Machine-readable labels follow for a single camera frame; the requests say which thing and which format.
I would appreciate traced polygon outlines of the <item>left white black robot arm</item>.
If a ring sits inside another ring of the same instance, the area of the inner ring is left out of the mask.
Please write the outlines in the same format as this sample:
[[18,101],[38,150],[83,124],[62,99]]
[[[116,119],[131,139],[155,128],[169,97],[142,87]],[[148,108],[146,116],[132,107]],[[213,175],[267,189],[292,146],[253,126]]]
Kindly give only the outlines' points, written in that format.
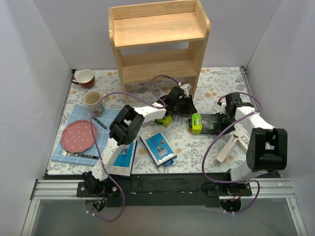
[[116,158],[138,135],[142,124],[155,121],[168,126],[173,115],[190,115],[196,113],[192,96],[189,94],[190,84],[174,87],[168,95],[157,102],[146,106],[133,108],[125,105],[109,126],[109,138],[105,149],[101,152],[96,145],[99,159],[89,172],[83,173],[85,188],[95,197],[105,192],[105,180],[109,177],[108,170]]

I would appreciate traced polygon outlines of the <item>green black Gillette razor box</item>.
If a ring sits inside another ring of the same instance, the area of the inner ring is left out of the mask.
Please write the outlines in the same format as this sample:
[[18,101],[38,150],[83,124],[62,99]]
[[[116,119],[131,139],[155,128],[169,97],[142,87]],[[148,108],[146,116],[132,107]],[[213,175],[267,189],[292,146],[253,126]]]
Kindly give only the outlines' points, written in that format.
[[189,127],[191,134],[218,135],[221,132],[217,114],[192,114],[189,119]]
[[155,119],[154,122],[164,127],[169,127],[169,125],[172,122],[172,116],[166,116],[164,118]]

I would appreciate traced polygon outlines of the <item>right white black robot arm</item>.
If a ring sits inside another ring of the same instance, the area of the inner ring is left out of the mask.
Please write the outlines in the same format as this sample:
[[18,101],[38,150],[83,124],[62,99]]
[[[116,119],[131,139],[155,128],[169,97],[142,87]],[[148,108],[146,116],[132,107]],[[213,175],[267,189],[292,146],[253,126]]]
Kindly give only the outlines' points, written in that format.
[[242,101],[240,95],[240,92],[229,93],[218,101],[220,134],[231,132],[239,122],[250,135],[245,162],[231,169],[230,179],[223,182],[223,191],[231,196],[241,189],[240,183],[269,171],[284,170],[287,165],[287,131],[266,122],[260,110]]

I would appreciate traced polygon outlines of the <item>white Harry's razor box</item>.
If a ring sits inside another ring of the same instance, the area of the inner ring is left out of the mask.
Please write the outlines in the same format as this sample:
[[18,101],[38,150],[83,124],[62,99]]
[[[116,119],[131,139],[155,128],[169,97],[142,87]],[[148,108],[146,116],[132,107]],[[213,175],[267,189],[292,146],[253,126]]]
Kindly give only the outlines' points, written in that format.
[[235,135],[237,136],[237,144],[244,152],[247,152],[251,134],[244,127],[241,127],[235,132]]

